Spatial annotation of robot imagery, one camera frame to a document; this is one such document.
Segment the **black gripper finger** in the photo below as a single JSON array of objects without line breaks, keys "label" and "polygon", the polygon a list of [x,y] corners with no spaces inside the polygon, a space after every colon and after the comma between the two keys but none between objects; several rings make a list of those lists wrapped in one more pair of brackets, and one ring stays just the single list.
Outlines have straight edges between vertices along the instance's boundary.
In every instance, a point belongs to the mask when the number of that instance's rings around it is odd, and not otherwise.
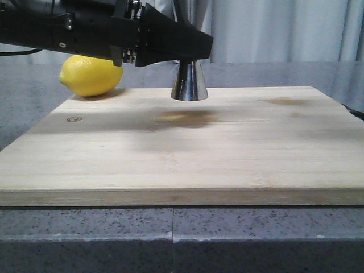
[{"label": "black gripper finger", "polygon": [[142,8],[136,67],[170,60],[210,57],[213,37],[190,24],[175,22],[150,4]]}]

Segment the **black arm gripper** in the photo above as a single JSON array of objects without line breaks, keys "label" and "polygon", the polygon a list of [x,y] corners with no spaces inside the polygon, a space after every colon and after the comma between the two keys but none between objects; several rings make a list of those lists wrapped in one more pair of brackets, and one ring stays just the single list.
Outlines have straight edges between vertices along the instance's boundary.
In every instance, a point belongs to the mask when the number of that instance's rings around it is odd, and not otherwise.
[{"label": "black arm gripper", "polygon": [[1,1],[1,43],[134,62],[140,1]]}]

